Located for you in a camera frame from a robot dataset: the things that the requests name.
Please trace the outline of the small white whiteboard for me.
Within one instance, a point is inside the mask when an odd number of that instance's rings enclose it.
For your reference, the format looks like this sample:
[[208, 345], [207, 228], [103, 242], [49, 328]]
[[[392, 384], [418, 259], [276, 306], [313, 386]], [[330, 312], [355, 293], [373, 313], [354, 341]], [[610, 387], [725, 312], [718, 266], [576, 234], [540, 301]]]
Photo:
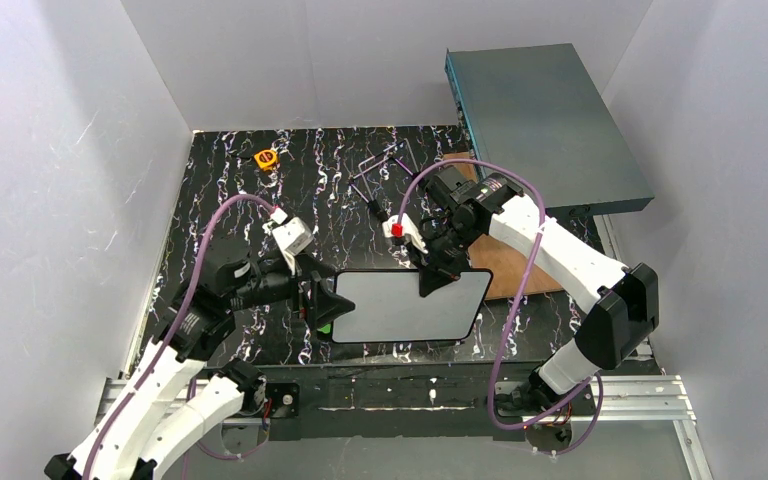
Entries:
[[355, 309], [331, 324], [336, 343], [457, 341], [468, 337], [493, 274], [471, 269], [423, 297], [416, 270], [345, 270], [335, 279], [336, 293]]

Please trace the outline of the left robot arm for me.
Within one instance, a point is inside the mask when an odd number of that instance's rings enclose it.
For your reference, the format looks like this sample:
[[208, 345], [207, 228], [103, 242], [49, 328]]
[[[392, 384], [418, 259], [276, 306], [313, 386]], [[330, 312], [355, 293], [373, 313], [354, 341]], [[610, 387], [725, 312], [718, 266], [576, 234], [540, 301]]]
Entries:
[[[199, 277], [176, 293], [133, 377], [92, 433], [44, 468], [50, 479], [160, 479], [207, 432], [238, 414], [269, 414], [266, 376], [236, 359], [180, 407], [172, 406], [235, 330], [235, 312], [289, 300], [313, 329], [327, 328], [355, 310], [353, 301], [329, 290], [334, 268], [302, 252], [288, 266], [273, 249], [254, 258], [249, 249], [208, 248]], [[188, 291], [195, 288], [180, 326], [173, 325]]]

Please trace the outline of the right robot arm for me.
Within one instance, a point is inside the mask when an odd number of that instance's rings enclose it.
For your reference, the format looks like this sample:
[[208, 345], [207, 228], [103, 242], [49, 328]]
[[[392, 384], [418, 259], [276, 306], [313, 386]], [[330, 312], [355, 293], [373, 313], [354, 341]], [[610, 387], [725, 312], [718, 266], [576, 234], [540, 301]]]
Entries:
[[549, 216], [536, 189], [501, 167], [475, 182], [454, 160], [414, 174], [444, 217], [434, 233], [407, 219], [402, 203], [385, 231], [405, 244], [420, 273], [420, 294], [458, 280], [467, 250], [487, 236], [523, 254], [524, 274], [540, 268], [557, 281], [583, 313], [572, 340], [557, 349], [508, 394], [504, 406], [549, 409], [596, 373], [613, 370], [658, 326], [658, 277], [644, 263], [629, 267], [570, 233]]

